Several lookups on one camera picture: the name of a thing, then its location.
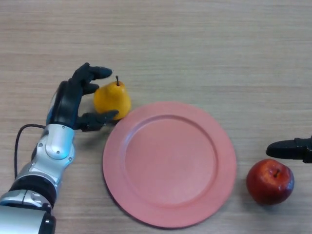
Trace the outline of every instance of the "plate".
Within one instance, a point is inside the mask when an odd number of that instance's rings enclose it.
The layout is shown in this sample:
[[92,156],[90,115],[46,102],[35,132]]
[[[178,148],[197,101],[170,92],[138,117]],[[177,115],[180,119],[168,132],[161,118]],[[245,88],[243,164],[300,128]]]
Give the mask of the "plate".
[[103,153],[107,188],[132,217],[184,228],[214,213],[231,195],[233,145],[208,113],[180,102],[156,102],[129,113]]

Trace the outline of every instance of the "wire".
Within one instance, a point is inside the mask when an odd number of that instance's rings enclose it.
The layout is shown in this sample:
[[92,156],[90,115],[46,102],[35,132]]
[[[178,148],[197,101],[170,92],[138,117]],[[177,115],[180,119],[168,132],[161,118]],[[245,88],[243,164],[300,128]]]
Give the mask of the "wire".
[[32,124],[32,123],[26,124],[20,128],[18,135],[16,137],[15,148],[14,148],[14,179],[16,179],[16,177],[18,176],[18,147],[19,147],[20,135],[22,131],[28,127],[43,128],[43,129],[45,128],[45,126],[43,125]]

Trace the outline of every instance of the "silver robotic arm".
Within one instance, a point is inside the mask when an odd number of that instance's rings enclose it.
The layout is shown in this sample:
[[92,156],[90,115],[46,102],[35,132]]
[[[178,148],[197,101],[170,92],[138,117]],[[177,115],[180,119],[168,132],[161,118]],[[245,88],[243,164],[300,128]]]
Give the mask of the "silver robotic arm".
[[54,234],[53,207],[65,169],[75,159],[75,130],[97,131],[118,111],[78,116],[83,95],[98,88],[92,80],[107,78],[112,70],[85,63],[63,81],[52,98],[46,126],[31,162],[15,176],[11,189],[0,197],[0,234]]

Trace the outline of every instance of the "red apple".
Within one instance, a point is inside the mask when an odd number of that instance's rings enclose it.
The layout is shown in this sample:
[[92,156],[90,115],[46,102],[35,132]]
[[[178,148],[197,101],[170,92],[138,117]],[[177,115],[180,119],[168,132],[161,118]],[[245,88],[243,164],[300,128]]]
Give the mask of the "red apple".
[[246,186],[257,203],[274,205],[291,195],[294,177],[289,167],[274,159],[264,159],[250,169]]

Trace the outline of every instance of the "table surface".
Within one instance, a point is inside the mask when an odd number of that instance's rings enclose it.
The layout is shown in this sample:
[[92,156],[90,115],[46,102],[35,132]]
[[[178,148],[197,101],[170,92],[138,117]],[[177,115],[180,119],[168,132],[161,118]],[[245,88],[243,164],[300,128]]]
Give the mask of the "table surface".
[[[108,196],[101,162],[111,128],[77,132],[77,157],[55,206],[58,234],[310,233],[312,166],[282,161],[293,170],[295,190],[271,209],[256,205],[245,188],[271,142],[311,135],[310,0],[2,0],[0,22],[1,194],[14,179],[17,131],[45,123],[58,84],[84,62],[112,68],[133,109],[171,100],[202,108],[235,147],[228,202],[199,225],[166,231],[133,221]],[[84,97],[79,112],[91,102]],[[40,134],[23,133],[19,169]]]

